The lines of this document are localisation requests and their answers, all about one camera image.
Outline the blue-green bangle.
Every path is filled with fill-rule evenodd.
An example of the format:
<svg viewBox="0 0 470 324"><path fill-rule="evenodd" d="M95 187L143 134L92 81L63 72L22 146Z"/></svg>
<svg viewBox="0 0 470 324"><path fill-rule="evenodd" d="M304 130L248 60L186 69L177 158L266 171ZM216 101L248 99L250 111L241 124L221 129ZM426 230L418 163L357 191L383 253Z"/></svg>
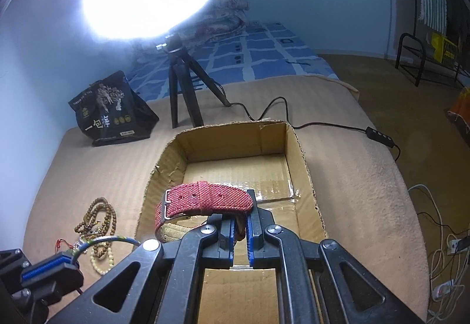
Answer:
<svg viewBox="0 0 470 324"><path fill-rule="evenodd" d="M86 242L82 243L78 247L78 249L76 249L73 252L72 262L73 263L76 262L78 260L78 258L85 251L87 251L89 248L91 248L95 245L98 245L98 244L101 244L101 243L110 244L110 243L113 243L113 242L123 242L123 243L127 243L127 244L132 244L133 246L136 246L136 247L139 247L141 245L141 243L139 241L137 241L134 238L130 238L128 236L118 236L118 235L100 236L100 237L97 237L95 239L91 239L90 241L86 241Z"/></svg>

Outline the brown wooden bead mala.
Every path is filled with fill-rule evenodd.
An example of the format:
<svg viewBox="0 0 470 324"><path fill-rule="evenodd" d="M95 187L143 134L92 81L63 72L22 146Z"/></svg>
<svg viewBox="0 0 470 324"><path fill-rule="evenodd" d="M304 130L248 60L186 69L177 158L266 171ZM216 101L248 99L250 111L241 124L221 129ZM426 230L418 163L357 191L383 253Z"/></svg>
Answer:
<svg viewBox="0 0 470 324"><path fill-rule="evenodd" d="M105 197L98 197L85 212L82 221L74 228L78 235L78 241L75 247L97 239L103 236L113 236L115 234L117 224L117 216L115 209ZM107 260L114 262L112 253L112 244L110 242L102 242L93 244L92 256L95 260Z"/></svg>

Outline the red strap wristwatch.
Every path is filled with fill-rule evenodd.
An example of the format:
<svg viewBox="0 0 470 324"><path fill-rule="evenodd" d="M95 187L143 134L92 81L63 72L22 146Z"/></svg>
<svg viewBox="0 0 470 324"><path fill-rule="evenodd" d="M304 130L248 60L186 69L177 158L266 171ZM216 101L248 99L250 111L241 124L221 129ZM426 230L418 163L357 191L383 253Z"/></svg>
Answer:
<svg viewBox="0 0 470 324"><path fill-rule="evenodd" d="M198 181L167 189L155 208L155 236L166 242L162 227L184 216L227 214L235 218L235 240L246 233L246 217L253 210L250 194L234 186Z"/></svg>

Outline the beige blanket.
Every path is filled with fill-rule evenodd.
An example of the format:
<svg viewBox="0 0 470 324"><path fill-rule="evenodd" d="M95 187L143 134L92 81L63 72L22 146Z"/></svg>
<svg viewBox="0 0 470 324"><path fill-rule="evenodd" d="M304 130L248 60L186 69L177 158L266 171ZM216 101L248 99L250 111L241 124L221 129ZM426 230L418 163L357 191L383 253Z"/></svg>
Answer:
<svg viewBox="0 0 470 324"><path fill-rule="evenodd" d="M341 244L418 317L429 305L429 266L422 230L390 151L364 134L370 120L356 90L320 76L283 76L225 86L230 107L198 92L204 126L286 123L297 135L326 233ZM184 105L172 128L170 102L151 103L159 116L151 137L93 147L78 128L65 133L33 204L23 251L33 263L55 242L76 241L75 226L93 200L115 208L121 236L136 235L151 173L148 150L163 135L194 129Z"/></svg>

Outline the cardboard box tray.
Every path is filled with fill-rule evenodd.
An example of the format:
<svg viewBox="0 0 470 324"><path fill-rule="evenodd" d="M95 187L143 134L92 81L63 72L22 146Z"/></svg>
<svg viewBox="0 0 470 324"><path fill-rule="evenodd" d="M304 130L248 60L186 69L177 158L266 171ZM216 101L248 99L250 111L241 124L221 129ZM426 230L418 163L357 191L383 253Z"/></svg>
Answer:
<svg viewBox="0 0 470 324"><path fill-rule="evenodd" d="M148 150L151 173L136 235L155 234L155 209L165 189L209 183L251 189L277 224L319 242L323 220L303 150L286 123L226 123L170 133ZM200 323L277 323L276 275L248 267L245 241L235 246L234 267L204 275Z"/></svg>

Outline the black snack bag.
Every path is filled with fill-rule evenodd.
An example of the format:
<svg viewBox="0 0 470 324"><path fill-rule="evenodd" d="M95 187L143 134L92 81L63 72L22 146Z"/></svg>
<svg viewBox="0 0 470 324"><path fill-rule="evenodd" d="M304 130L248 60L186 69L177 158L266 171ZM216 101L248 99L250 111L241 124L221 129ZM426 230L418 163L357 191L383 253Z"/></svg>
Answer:
<svg viewBox="0 0 470 324"><path fill-rule="evenodd" d="M159 122L122 71L92 83L68 105L94 147L146 140Z"/></svg>

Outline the orange covered box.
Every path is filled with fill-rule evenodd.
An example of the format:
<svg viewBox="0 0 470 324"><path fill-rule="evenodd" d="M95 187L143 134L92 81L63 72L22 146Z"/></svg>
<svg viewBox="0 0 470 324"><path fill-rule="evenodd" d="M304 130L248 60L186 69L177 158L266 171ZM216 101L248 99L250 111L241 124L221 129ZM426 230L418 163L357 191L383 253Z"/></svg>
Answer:
<svg viewBox="0 0 470 324"><path fill-rule="evenodd" d="M447 111L447 116L465 135L469 135L470 88L464 87L455 103Z"/></svg>

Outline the black clothes rack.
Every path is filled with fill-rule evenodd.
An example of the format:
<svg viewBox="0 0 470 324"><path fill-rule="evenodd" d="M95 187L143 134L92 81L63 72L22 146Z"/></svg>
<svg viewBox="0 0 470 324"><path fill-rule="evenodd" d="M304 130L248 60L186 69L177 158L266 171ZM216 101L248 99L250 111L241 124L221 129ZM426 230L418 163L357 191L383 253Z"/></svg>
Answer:
<svg viewBox="0 0 470 324"><path fill-rule="evenodd" d="M413 79L414 85L431 82L460 88L469 84L469 2L447 0L447 29L444 35L458 47L454 66L444 66L433 59L433 29L419 19L420 0L413 0L413 27L401 34L397 45L395 68Z"/></svg>

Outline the yellow crate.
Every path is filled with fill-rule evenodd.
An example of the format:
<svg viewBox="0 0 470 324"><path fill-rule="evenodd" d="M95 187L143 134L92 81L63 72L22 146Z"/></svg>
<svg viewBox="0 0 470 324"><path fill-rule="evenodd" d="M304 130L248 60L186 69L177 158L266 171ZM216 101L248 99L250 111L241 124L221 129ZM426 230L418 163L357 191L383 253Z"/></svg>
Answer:
<svg viewBox="0 0 470 324"><path fill-rule="evenodd" d="M431 35L433 59L444 66L454 66L458 58L458 47L444 35L433 32Z"/></svg>

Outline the folded floral quilt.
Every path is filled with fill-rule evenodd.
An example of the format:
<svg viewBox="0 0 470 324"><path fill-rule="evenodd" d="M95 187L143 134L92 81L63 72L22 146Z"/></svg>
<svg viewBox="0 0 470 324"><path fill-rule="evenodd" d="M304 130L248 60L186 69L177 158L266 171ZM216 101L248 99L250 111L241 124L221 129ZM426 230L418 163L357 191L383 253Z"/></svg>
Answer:
<svg viewBox="0 0 470 324"><path fill-rule="evenodd" d="M198 13L178 25L177 33L187 46L216 42L240 34L248 23L247 0L209 0Z"/></svg>

